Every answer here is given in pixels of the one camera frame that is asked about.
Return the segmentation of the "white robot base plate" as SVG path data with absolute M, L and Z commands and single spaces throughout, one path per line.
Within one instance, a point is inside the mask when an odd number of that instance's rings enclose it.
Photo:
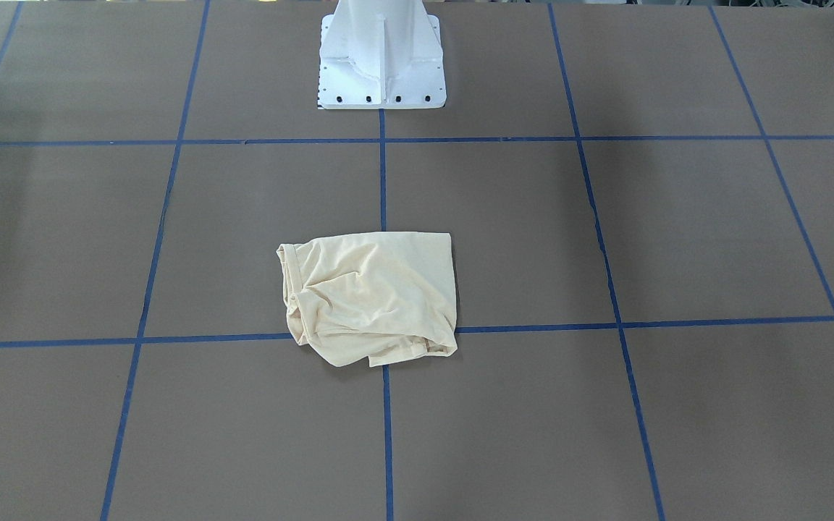
M 319 109 L 443 108 L 438 17 L 421 1 L 339 1 L 321 21 L 319 73 Z

